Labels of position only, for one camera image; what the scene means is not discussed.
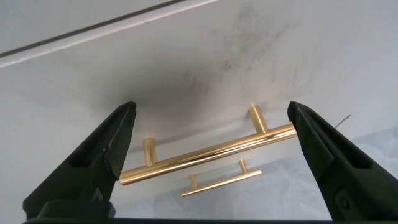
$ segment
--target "brass handle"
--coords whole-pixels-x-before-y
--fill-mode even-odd
[[[127,170],[121,173],[120,183],[122,185],[132,184],[140,180],[167,174],[176,170],[213,161],[222,157],[230,156],[239,152],[244,152],[257,147],[283,141],[296,137],[293,124],[286,124],[276,128],[268,129],[260,107],[252,106],[249,109],[250,117],[253,121],[256,134],[251,134],[243,138],[224,142],[215,146],[210,146],[199,151],[190,152],[181,156],[165,159],[157,162],[155,153],[155,141],[152,138],[144,140],[144,152],[146,166]]]
[[[257,170],[252,170],[252,171],[248,171],[248,168],[246,167],[246,163],[244,162],[243,159],[239,160],[239,164],[241,165],[241,169],[242,169],[242,173],[233,177],[228,177],[222,180],[218,180],[216,182],[213,183],[209,183],[209,184],[205,184],[202,186],[198,186],[197,184],[197,180],[195,178],[195,175],[191,174],[190,178],[191,178],[191,183],[192,183],[192,189],[189,190],[183,190],[181,191],[181,196],[187,196],[190,194],[195,194],[195,193],[199,193],[202,192],[204,190],[209,190],[215,187],[219,187],[222,185],[226,185],[226,184],[230,184],[233,182],[237,182],[239,180],[244,180],[247,179],[249,177],[254,177],[256,175],[260,175],[261,174],[261,170],[257,169]]]

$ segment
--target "white surface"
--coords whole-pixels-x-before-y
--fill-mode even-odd
[[[398,128],[368,134],[353,142],[393,176],[398,177]],[[116,216],[237,220],[331,219],[302,155],[256,168],[262,170],[260,176],[184,198],[180,196],[181,189],[177,189],[141,200],[131,199],[133,202],[116,206]]]
[[[2,68],[2,221],[21,222],[22,200],[129,100],[138,114],[125,169],[144,163],[146,136],[165,159],[252,133],[253,103],[270,128],[288,122],[292,100],[334,125],[351,114],[339,126],[349,138],[397,126],[396,11],[396,1],[219,1]],[[298,151],[292,139],[242,157],[255,165]],[[185,187],[182,172],[140,192],[117,184],[113,202]]]
[[[2,0],[0,52],[129,14],[167,0]]]
[[[136,15],[128,19],[123,19],[117,22],[112,22],[92,30],[88,30],[73,36],[65,37],[56,41],[51,41],[47,44],[36,46],[29,50],[18,52],[7,57],[0,58],[0,68],[20,63],[32,58],[51,54],[58,50],[73,47],[84,42],[88,42],[106,35],[114,34],[125,29],[130,29],[135,26],[143,25],[145,23],[153,22],[157,19],[164,18],[182,11],[200,7],[205,4],[212,3],[217,0],[189,0],[170,4],[168,6],[160,7],[156,10],[149,11],[144,14]]]

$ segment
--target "gold cabinet handle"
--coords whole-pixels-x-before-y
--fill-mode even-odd
[[[187,196],[190,194],[195,194],[195,193],[199,193],[202,192],[204,190],[209,190],[215,187],[219,187],[222,185],[226,185],[226,184],[230,184],[233,182],[237,182],[239,180],[244,180],[247,179],[249,177],[254,177],[256,175],[260,175],[261,174],[261,170],[256,169],[256,170],[252,170],[252,171],[248,171],[248,168],[246,167],[246,163],[243,159],[239,160],[239,164],[241,165],[241,169],[242,169],[242,173],[233,177],[228,177],[222,180],[218,180],[216,182],[213,183],[209,183],[209,184],[205,184],[202,186],[198,186],[197,180],[195,178],[195,175],[191,174],[190,178],[191,178],[191,183],[192,183],[192,189],[189,190],[183,190],[181,191],[181,196]]]
[[[252,106],[249,114],[256,130],[255,134],[162,161],[157,161],[154,139],[146,138],[144,140],[146,166],[122,172],[120,183],[132,184],[297,136],[291,123],[269,129],[258,106]]]

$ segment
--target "white cabinet door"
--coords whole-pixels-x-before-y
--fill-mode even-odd
[[[144,165],[145,137],[156,139],[162,160],[254,133],[246,114],[253,104],[270,128],[288,123],[290,101],[332,125],[350,115],[338,128],[349,138],[397,126],[397,39],[396,1],[218,1],[3,67],[0,164],[12,172],[2,172],[0,192],[13,193],[2,199],[19,208],[130,100],[137,118],[125,170]],[[188,187],[188,174],[218,172],[239,158],[250,168],[299,153],[291,139],[116,184],[113,202]]]
[[[0,52],[65,34],[167,0],[0,2]]]

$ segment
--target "cabinet handle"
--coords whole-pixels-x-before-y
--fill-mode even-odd
[[[237,182],[239,180],[244,180],[247,179],[249,177],[254,177],[256,175],[260,175],[261,174],[261,170],[256,169],[256,170],[252,170],[252,171],[248,171],[248,168],[246,167],[246,163],[243,159],[239,160],[239,164],[241,165],[241,169],[242,169],[242,173],[233,177],[228,177],[222,180],[217,180],[216,182],[212,182],[209,184],[205,184],[202,186],[198,186],[196,177],[194,174],[190,175],[191,178],[191,183],[192,183],[192,189],[189,190],[183,190],[181,191],[181,196],[187,196],[187,195],[191,195],[191,194],[195,194],[195,193],[199,193],[202,192],[204,190],[209,190],[209,189],[213,189],[215,187],[219,187],[222,185],[226,185],[226,184],[230,184],[233,182]]]
[[[162,161],[157,161],[155,140],[153,138],[145,139],[146,166],[122,172],[120,183],[122,185],[132,184],[297,136],[292,123],[269,129],[258,106],[252,106],[249,109],[249,114],[256,130],[255,134]]]

